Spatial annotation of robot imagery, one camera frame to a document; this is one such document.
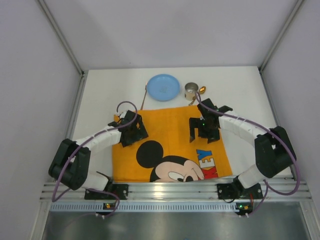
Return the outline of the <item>orange Mickey Mouse cloth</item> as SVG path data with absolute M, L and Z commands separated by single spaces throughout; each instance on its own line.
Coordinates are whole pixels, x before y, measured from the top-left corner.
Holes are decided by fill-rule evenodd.
M 148 137 L 130 146 L 112 147 L 112 175 L 117 182 L 192 182 L 231 176 L 223 140 L 190 141 L 196 106 L 140 110 Z

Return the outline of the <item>blue plastic plate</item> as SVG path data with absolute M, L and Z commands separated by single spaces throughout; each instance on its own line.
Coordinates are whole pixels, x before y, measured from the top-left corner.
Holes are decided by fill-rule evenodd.
M 176 77 L 170 74 L 158 74 L 147 82 L 146 90 L 152 99 L 166 102 L 178 96 L 180 87 Z

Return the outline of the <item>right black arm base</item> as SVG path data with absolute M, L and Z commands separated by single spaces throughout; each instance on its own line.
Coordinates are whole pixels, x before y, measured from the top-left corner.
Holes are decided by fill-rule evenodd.
M 231 183 L 218 183 L 216 187 L 218 199 L 228 203 L 234 200 L 250 200 L 251 197 L 254 200 L 263 198 L 262 188 L 259 183 L 249 188 L 244 188 L 238 177 L 235 177 Z

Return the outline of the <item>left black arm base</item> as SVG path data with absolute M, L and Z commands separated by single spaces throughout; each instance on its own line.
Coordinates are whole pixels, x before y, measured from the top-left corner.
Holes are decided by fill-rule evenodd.
M 89 175 L 84 185 L 85 200 L 115 200 L 117 196 L 120 200 L 126 200 L 129 193 L 129 185 L 125 183 L 115 183 L 106 174 L 96 171 Z

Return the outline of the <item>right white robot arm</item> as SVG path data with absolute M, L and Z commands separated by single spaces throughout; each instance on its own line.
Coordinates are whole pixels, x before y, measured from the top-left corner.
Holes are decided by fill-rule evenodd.
M 229 106 L 215 106 L 209 98 L 200 100 L 197 108 L 201 117 L 189 119 L 190 142 L 196 137 L 206 139 L 208 143 L 217 142 L 220 140 L 220 131 L 225 130 L 254 148 L 255 163 L 233 179 L 232 185 L 237 192 L 297 165 L 291 141 L 283 127 L 266 128 L 236 115 Z

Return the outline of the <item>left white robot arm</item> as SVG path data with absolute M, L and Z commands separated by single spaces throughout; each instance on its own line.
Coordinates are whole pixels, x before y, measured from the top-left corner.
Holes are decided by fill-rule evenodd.
M 52 160 L 48 174 L 71 190 L 95 189 L 103 191 L 110 178 L 92 170 L 96 155 L 106 148 L 120 145 L 123 148 L 148 137 L 143 118 L 127 110 L 119 120 L 109 123 L 98 133 L 78 139 L 64 139 Z

